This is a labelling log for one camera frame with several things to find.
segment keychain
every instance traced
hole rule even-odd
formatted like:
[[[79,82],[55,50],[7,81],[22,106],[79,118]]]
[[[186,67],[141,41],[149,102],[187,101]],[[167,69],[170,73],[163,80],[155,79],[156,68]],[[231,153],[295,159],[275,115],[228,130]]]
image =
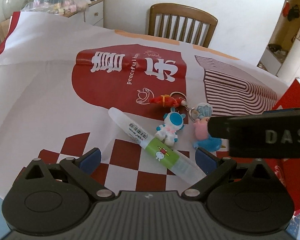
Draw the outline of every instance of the keychain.
[[[172,107],[170,113],[165,114],[164,124],[157,127],[157,132],[154,135],[160,141],[164,140],[166,146],[173,146],[178,141],[177,131],[182,130],[184,127],[183,119],[186,117],[185,114],[179,114],[176,109]]]
[[[174,94],[180,94],[183,97],[173,98]],[[153,98],[150,100],[150,103],[157,103],[163,107],[173,106],[171,112],[164,115],[164,125],[158,126],[155,134],[159,140],[165,140],[164,143],[167,146],[171,147],[178,141],[177,131],[183,128],[183,119],[186,115],[176,112],[175,107],[183,106],[187,110],[189,118],[194,122],[194,133],[197,141],[193,144],[193,147],[195,149],[202,147],[209,152],[215,152],[224,147],[220,138],[211,137],[208,133],[208,122],[212,116],[212,105],[200,103],[196,107],[190,108],[187,105],[186,95],[181,92],[172,92],[170,95]]]

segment white astronaut toy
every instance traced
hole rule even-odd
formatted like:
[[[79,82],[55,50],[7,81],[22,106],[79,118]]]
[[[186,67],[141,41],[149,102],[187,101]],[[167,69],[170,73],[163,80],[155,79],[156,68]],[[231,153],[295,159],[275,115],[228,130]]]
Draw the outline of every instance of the white astronaut toy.
[[[164,124],[157,127],[157,132],[154,136],[160,141],[164,140],[164,144],[171,147],[178,141],[177,131],[183,129],[183,119],[186,115],[177,113],[174,107],[170,110],[170,113],[163,116]]]

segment metal screw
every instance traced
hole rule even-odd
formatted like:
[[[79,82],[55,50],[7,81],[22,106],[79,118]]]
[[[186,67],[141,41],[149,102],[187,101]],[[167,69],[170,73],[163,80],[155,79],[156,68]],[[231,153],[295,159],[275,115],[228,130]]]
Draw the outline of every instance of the metal screw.
[[[195,188],[189,188],[184,191],[187,197],[197,197],[200,195],[200,191]]]
[[[98,197],[110,197],[112,195],[112,191],[109,189],[100,189],[97,191]]]

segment wooden chair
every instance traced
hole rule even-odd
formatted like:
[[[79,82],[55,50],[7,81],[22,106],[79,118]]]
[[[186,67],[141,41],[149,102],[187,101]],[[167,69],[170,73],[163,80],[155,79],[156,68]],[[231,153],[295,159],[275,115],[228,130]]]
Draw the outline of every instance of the wooden chair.
[[[193,8],[181,4],[175,4],[175,3],[157,3],[151,6],[150,8],[148,35],[155,36],[154,35],[155,24],[156,24],[156,18],[158,14],[162,15],[160,20],[160,27],[159,27],[159,35],[158,35],[159,37],[176,40],[178,36],[180,18],[184,17],[181,33],[179,35],[179,41],[185,41],[187,43],[201,45],[206,48],[209,46],[212,35],[218,23],[217,18],[197,8]],[[173,33],[171,35],[170,32],[171,32],[173,16],[176,16],[176,20],[173,27]],[[192,21],[190,27],[188,28],[189,30],[186,36],[188,19],[192,19]],[[195,32],[194,27],[196,25],[196,21],[198,21],[199,23],[197,23],[198,28]],[[209,27],[207,28],[207,30],[205,30],[206,35],[204,40],[200,42],[200,37],[202,36],[202,34],[204,36],[204,33],[202,33],[203,24],[208,24]]]

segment white glue stick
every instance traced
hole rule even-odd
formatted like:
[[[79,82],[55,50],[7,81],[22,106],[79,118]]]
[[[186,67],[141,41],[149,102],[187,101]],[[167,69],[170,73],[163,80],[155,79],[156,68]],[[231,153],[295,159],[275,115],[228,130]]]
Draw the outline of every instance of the white glue stick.
[[[160,164],[168,168],[185,182],[194,185],[205,177],[204,172],[182,153],[168,148],[159,139],[148,133],[119,109],[111,107],[108,114],[111,119],[146,150],[147,153],[156,158]]]

